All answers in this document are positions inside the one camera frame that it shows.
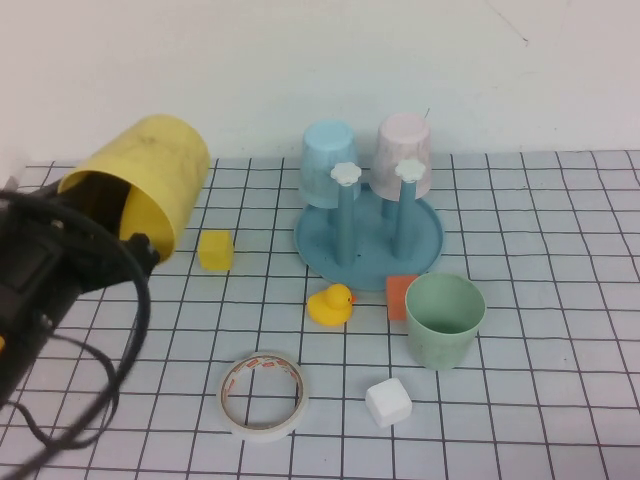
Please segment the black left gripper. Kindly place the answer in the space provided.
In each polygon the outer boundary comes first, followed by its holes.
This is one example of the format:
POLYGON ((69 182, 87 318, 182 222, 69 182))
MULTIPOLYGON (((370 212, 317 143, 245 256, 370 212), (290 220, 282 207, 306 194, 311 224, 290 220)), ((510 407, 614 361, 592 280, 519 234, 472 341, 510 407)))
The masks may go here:
MULTIPOLYGON (((90 218, 118 236, 131 186, 105 173, 89 173, 64 193, 43 187, 28 194, 90 218)), ((129 277, 104 243, 75 225, 11 202, 1 207, 1 320, 61 320, 78 297, 129 277)), ((160 253, 144 233, 123 241, 146 278, 160 253)))

